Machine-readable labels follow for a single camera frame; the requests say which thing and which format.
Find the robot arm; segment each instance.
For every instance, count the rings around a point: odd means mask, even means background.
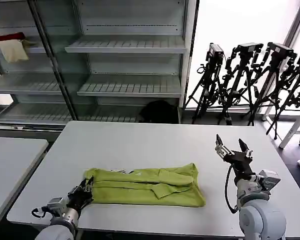
[[[88,181],[84,179],[66,197],[53,198],[47,206],[32,210],[31,214],[36,218],[52,214],[50,226],[43,229],[35,240],[73,240],[76,237],[81,211],[93,201],[93,180],[93,177]]]
[[[276,172],[262,170],[259,174],[252,172],[253,160],[250,150],[241,139],[241,152],[229,150],[223,145],[219,135],[216,136],[217,154],[223,161],[231,164],[225,183],[225,198],[231,212],[239,211],[239,225],[246,240],[284,240],[286,218],[270,202],[270,190],[281,180]],[[227,186],[231,169],[234,170],[234,183],[237,186],[237,204],[229,205]]]

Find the cable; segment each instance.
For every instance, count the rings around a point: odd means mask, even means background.
[[[230,165],[228,172],[226,174],[225,185],[224,185],[224,197],[225,197],[226,204],[227,204],[228,208],[230,209],[231,213],[235,214],[238,211],[238,207],[235,206],[234,208],[232,208],[230,206],[229,199],[228,199],[228,183],[229,183],[229,176],[230,176],[232,168],[233,168],[233,165]]]
[[[35,213],[38,213],[39,212],[39,209],[38,208],[35,208],[35,209],[33,209],[32,211],[31,211],[31,214],[32,214],[32,216],[34,216],[34,217],[36,217],[36,218],[38,218],[38,219],[42,219],[42,218],[44,218],[45,216],[46,216],[46,211],[44,211],[43,212],[43,215],[37,215],[37,214],[35,214]]]

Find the shelf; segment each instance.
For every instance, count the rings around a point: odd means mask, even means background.
[[[17,103],[0,114],[0,124],[65,125],[71,120],[64,103]]]
[[[64,48],[68,53],[152,53],[183,54],[181,36],[85,35]]]
[[[26,46],[24,49],[28,54],[45,54],[46,50],[39,36],[27,36],[26,40],[35,43],[35,45]],[[52,36],[50,38],[54,53],[64,51],[64,47],[71,42],[70,36]]]
[[[0,94],[61,95],[53,73],[7,73],[0,76]]]
[[[92,75],[77,92],[79,96],[180,98],[177,76]]]
[[[114,106],[99,105],[88,116],[83,117],[83,121],[95,122],[120,122],[138,123],[142,118],[139,116],[142,106]]]
[[[27,46],[25,47],[25,51],[29,54],[45,54],[45,48],[42,44],[42,41],[40,40],[39,36],[29,36],[26,38],[30,42],[36,43],[35,45]]]

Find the green cloth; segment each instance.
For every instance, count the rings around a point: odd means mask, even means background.
[[[174,168],[135,169],[129,174],[98,168],[84,173],[87,180],[92,176],[92,203],[184,207],[206,204],[194,163]]]

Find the black tripod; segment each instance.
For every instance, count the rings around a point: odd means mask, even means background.
[[[201,67],[197,70],[199,74],[203,73],[203,75],[184,106],[186,107],[191,99],[198,104],[192,117],[192,124],[195,123],[197,117],[202,117],[208,107],[212,106],[219,97],[216,88],[217,84],[220,86],[219,72],[222,66],[223,56],[224,51],[221,47],[217,44],[210,43],[209,51],[206,53],[205,58],[207,64],[205,66],[201,64]],[[200,86],[203,87],[203,90],[199,101],[197,101],[194,95]]]
[[[271,61],[269,63],[269,66],[267,66],[264,71],[260,74],[258,74],[258,76],[253,80],[253,83],[256,83],[258,81],[258,79],[265,74],[265,72],[269,71],[266,80],[262,86],[262,89],[260,91],[260,93],[258,93],[258,98],[256,99],[255,103],[253,104],[253,108],[248,111],[244,116],[250,114],[249,117],[249,122],[248,122],[248,126],[252,123],[252,125],[254,124],[254,120],[256,117],[256,113],[259,109],[259,107],[261,106],[262,103],[265,102],[272,102],[274,103],[274,105],[278,104],[278,95],[275,95],[274,93],[271,95],[274,98],[274,102],[270,99],[270,96],[267,95],[268,91],[269,91],[269,87],[271,86],[271,82],[273,79],[273,76],[275,75],[275,83],[276,86],[279,86],[279,67],[280,64],[282,63],[282,61],[288,57],[292,57],[294,54],[293,49],[286,47],[282,44],[279,43],[273,43],[273,42],[269,42],[267,45],[267,49],[266,49],[266,54],[270,53],[270,51],[273,51],[271,54]]]
[[[275,132],[275,138],[277,138],[277,122],[280,118],[281,113],[286,109],[286,106],[291,106],[292,104],[295,104],[295,106],[298,108],[300,107],[300,92],[298,93],[298,95],[295,97],[295,92],[296,90],[300,87],[300,57],[297,61],[297,68],[295,70],[295,72],[292,74],[292,76],[287,79],[287,84],[286,84],[286,88],[289,89],[290,86],[292,85],[294,79],[298,76],[295,84],[293,85],[292,89],[289,90],[289,94],[286,98],[286,100],[284,101],[284,103],[282,104],[282,106],[279,109],[279,112],[274,116],[273,122],[271,124],[271,126],[269,127],[269,129],[266,131],[266,134],[268,135],[271,128],[276,125],[274,132]]]
[[[248,95],[249,95],[249,99],[246,98],[245,99],[249,102],[249,107],[250,108],[253,107],[252,95],[251,95],[251,76],[254,72],[254,68],[257,68],[256,61],[258,59],[262,47],[263,47],[262,43],[246,43],[246,44],[238,45],[238,47],[235,47],[232,50],[232,54],[227,59],[225,65],[227,74],[222,77],[224,83],[222,85],[222,89],[220,90],[221,97],[219,101],[220,104],[222,104],[222,112],[218,116],[218,122],[217,122],[218,125],[220,124],[223,118],[225,119],[227,125],[232,125],[232,119],[228,113],[228,109],[233,105],[237,105],[240,102],[241,98],[245,98],[243,97],[242,91],[237,90],[240,79],[244,75],[244,73],[246,74],[245,85],[247,86]],[[231,63],[232,60],[236,58],[237,53],[239,53],[240,56],[240,63],[237,66],[235,66],[234,70],[232,71]],[[248,64],[252,57],[253,57],[251,63],[252,69],[250,70]],[[236,78],[234,80],[232,87],[227,89],[229,81],[234,77],[236,72],[237,72]]]

